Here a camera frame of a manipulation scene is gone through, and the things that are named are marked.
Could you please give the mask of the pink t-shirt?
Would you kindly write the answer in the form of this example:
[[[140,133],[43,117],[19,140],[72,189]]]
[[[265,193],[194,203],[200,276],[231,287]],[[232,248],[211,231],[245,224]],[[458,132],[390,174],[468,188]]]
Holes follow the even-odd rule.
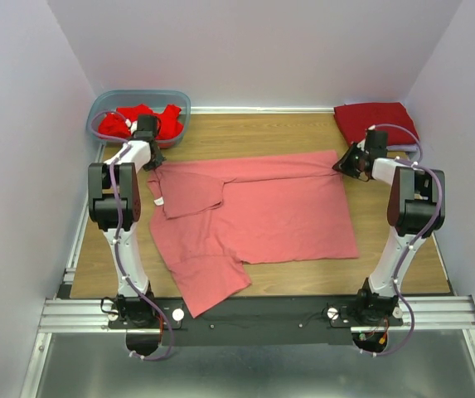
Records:
[[[250,286],[245,266],[359,255],[332,150],[165,163],[150,231],[193,317]]]

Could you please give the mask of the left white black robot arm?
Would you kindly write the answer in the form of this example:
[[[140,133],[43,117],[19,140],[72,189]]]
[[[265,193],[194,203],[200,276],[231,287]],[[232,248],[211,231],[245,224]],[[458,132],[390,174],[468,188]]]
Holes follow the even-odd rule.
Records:
[[[137,226],[142,212],[138,172],[161,166],[165,157],[156,143],[156,116],[141,114],[132,125],[129,138],[108,138],[121,144],[113,157],[88,166],[89,216],[108,242],[118,277],[114,308],[107,314],[136,328],[155,322],[164,326],[169,321],[154,302],[149,277],[143,270]]]

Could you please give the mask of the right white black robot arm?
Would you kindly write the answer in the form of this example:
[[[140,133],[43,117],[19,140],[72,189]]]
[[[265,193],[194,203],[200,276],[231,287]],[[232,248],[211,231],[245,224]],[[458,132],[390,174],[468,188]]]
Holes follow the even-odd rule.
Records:
[[[418,159],[388,156],[388,133],[391,124],[374,124],[365,138],[352,143],[333,166],[333,170],[355,179],[385,182],[390,186],[386,218],[390,226],[380,260],[366,278],[355,298],[338,309],[332,320],[360,325],[376,325],[394,314],[401,300],[401,285],[410,263],[421,245],[445,219],[445,173],[423,166],[423,151]]]

